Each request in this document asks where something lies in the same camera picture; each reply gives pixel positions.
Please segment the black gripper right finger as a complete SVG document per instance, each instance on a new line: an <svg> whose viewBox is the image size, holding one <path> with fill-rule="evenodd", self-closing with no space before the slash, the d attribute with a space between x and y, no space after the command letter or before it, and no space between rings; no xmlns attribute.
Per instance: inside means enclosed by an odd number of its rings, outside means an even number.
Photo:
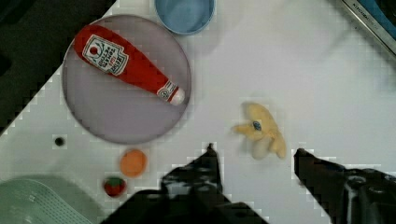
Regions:
<svg viewBox="0 0 396 224"><path fill-rule="evenodd" d="M396 183L376 169L347 169L296 150L294 173L332 224L396 224Z"/></svg>

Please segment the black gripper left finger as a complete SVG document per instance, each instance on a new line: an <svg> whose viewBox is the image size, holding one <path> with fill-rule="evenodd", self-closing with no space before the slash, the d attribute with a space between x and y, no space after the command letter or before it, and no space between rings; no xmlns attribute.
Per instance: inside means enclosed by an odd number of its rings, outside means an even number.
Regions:
<svg viewBox="0 0 396 224"><path fill-rule="evenodd" d="M222 190L218 153L209 144L203 155L166 174L159 189L138 191L102 224L268 224Z"/></svg>

